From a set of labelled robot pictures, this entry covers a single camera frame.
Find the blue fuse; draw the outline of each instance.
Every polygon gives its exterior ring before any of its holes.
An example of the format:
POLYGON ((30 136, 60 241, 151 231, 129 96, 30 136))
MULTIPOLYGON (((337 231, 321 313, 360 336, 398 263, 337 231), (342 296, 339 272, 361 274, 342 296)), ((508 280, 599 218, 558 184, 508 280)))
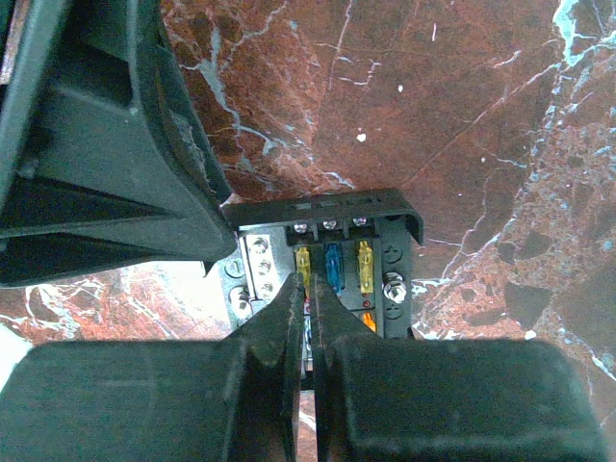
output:
POLYGON ((325 269, 327 282, 338 296, 345 287, 345 272, 343 270, 343 252, 338 244, 330 244, 325 250, 325 269))

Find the stone surface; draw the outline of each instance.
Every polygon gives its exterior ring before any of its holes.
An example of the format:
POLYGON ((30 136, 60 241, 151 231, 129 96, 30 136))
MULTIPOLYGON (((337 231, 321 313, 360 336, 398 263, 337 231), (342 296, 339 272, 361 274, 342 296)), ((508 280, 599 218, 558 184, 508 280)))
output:
MULTIPOLYGON (((162 3, 235 200, 401 189, 426 224, 415 335, 558 345, 611 442, 615 9, 609 0, 162 3)), ((175 282, 124 271, 3 291, 0 321, 34 343, 226 332, 187 313, 175 282)))
POLYGON ((299 397, 297 462, 317 460, 317 421, 315 415, 315 394, 313 392, 301 392, 299 397))

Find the nut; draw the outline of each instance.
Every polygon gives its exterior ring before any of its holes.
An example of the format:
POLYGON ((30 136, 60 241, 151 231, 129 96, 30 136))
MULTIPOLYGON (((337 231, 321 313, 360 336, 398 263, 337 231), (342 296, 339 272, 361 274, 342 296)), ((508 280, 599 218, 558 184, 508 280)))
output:
POLYGON ((386 272, 383 282, 385 283, 383 294, 394 303, 401 304, 406 298, 404 278, 397 272, 386 272))
POLYGON ((394 303, 400 304, 406 298, 406 284, 402 281, 392 281, 385 284, 383 293, 394 303))

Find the black plastic cover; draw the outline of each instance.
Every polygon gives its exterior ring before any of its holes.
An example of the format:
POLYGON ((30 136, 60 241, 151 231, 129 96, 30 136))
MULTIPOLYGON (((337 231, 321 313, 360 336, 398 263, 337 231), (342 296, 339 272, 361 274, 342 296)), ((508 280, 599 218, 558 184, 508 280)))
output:
POLYGON ((320 276, 313 284, 319 460, 607 460, 556 347, 381 339, 320 276))
POLYGON ((33 0, 0 154, 0 287, 236 248, 158 0, 33 0))
POLYGON ((220 342, 33 349, 0 394, 2 461, 293 461, 303 290, 220 342))

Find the bolt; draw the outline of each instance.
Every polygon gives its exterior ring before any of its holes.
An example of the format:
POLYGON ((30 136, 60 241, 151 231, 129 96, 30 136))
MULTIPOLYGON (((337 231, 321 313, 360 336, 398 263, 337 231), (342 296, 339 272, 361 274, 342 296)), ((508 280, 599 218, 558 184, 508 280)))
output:
POLYGON ((383 278, 383 294, 394 303, 401 304, 406 298, 406 284, 397 272, 387 272, 383 278))
POLYGON ((329 219, 323 222, 323 228, 325 228, 327 231, 331 231, 332 229, 336 229, 337 224, 338 222, 336 222, 335 219, 329 219))
POLYGON ((244 286, 234 287, 229 291, 229 301, 231 308, 238 318, 246 318, 252 316, 252 305, 250 304, 250 295, 244 286))
POLYGON ((252 253, 256 253, 257 255, 263 255, 268 250, 268 247, 268 241, 263 238, 259 238, 250 246, 250 251, 252 253))
POLYGON ((355 226, 366 226, 366 223, 368 223, 368 219, 366 217, 360 217, 360 218, 353 219, 353 224, 355 226))
POLYGON ((234 279, 239 279, 244 276, 244 264, 240 258, 234 258, 233 260, 227 262, 224 266, 224 272, 227 273, 229 277, 233 277, 234 279))
POLYGON ((270 269, 271 269, 271 263, 267 260, 264 260, 263 262, 259 264, 259 268, 257 269, 257 272, 261 274, 262 276, 265 276, 268 272, 270 272, 270 269))
POLYGON ((261 292, 262 292, 263 298, 265 299, 271 298, 271 293, 273 292, 273 286, 269 282, 266 282, 263 286, 261 286, 261 292))
POLYGON ((308 223, 298 223, 293 225, 297 234, 305 234, 308 231, 308 223))

